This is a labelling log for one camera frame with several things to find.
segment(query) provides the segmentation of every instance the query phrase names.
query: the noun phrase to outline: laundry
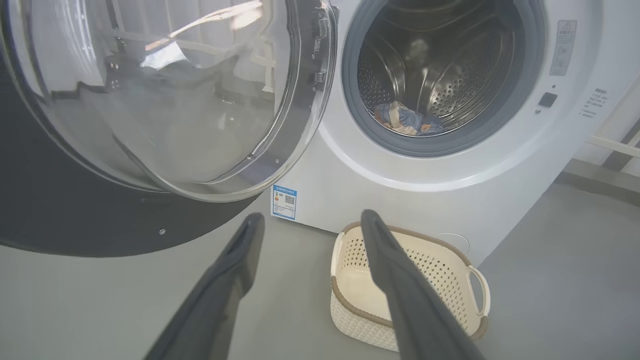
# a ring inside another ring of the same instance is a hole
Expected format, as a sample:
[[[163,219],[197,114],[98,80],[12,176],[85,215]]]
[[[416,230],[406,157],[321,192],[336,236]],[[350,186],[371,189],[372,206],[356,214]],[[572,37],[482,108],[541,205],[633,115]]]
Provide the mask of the laundry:
[[[444,130],[438,117],[421,115],[399,101],[376,106],[374,116],[383,126],[404,135],[425,136]]]

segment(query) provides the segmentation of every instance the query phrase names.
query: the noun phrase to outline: concrete floor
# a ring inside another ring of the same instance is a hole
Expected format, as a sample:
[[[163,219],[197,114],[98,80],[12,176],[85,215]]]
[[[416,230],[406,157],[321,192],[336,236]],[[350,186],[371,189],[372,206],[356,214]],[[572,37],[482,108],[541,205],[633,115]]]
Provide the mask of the concrete floor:
[[[119,259],[0,247],[0,359],[140,359],[242,218],[173,249]],[[329,315],[335,235],[267,218],[229,359],[399,359]],[[487,359],[637,359],[640,208],[552,186],[479,267],[492,291]]]

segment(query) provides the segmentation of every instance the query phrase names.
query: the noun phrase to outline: plastic basket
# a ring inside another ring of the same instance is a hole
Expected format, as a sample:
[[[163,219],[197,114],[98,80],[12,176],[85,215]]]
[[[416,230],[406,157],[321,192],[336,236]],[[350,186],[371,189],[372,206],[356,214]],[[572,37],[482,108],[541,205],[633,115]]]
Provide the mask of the plastic basket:
[[[491,306],[489,286],[467,257],[452,245],[412,231],[389,227],[472,340],[481,338]],[[478,309],[471,274],[483,291]],[[360,223],[347,226],[335,240],[331,261],[331,318],[344,334],[365,343],[398,351],[386,295],[369,271]]]

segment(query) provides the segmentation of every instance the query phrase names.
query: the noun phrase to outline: washing machine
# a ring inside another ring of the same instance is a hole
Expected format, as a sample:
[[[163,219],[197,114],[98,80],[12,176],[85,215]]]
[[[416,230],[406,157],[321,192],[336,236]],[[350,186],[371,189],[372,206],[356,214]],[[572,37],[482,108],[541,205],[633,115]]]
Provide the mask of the washing machine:
[[[0,242],[142,254],[271,189],[276,216],[337,232],[370,208],[478,264],[637,77],[638,10],[2,1]],[[440,130],[398,132],[385,104]]]
[[[335,233],[374,209],[482,263],[639,74],[636,1],[332,5],[332,92],[272,214]],[[442,130],[381,122],[395,101]]]

